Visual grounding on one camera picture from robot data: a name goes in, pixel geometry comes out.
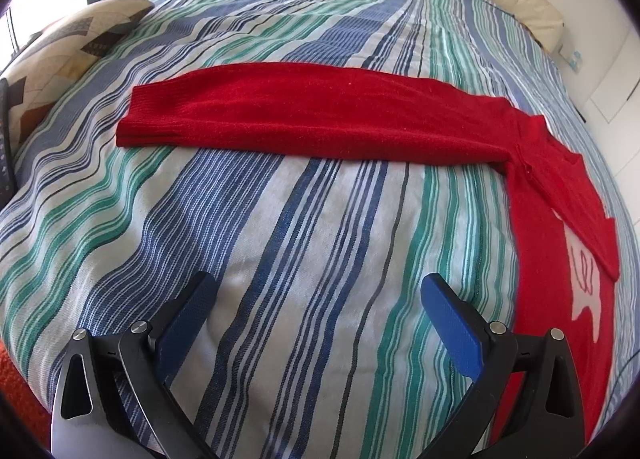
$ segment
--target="silver pivot bolt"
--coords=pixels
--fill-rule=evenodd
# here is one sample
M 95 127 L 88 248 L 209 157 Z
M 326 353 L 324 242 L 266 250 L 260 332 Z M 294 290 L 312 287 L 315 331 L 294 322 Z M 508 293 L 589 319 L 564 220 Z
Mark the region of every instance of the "silver pivot bolt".
M 507 332 L 507 326 L 498 320 L 489 324 L 489 330 L 493 334 L 505 334 Z
M 146 327 L 148 327 L 148 323 L 144 320 L 138 320 L 137 322 L 133 322 L 131 324 L 131 332 L 133 334 L 140 334 L 146 331 Z
M 76 341 L 82 340 L 85 336 L 86 336 L 86 329 L 83 329 L 83 328 L 76 329 L 74 333 L 71 335 L 71 337 Z
M 564 340 L 564 333 L 558 328 L 554 327 L 549 332 L 554 340 Z

